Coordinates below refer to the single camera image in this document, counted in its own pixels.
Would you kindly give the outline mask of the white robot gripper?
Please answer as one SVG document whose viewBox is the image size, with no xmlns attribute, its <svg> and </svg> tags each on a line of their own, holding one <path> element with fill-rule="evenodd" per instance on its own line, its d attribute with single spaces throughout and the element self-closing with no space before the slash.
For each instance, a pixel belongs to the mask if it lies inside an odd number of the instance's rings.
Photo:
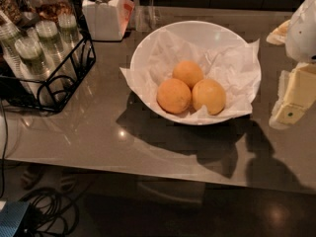
<svg viewBox="0 0 316 237">
<path fill-rule="evenodd" d="M 304 0 L 287 20 L 268 34 L 271 44 L 285 43 L 288 57 L 300 62 L 278 80 L 278 99 L 269 125 L 286 129 L 296 124 L 316 102 L 316 0 Z"/>
</svg>

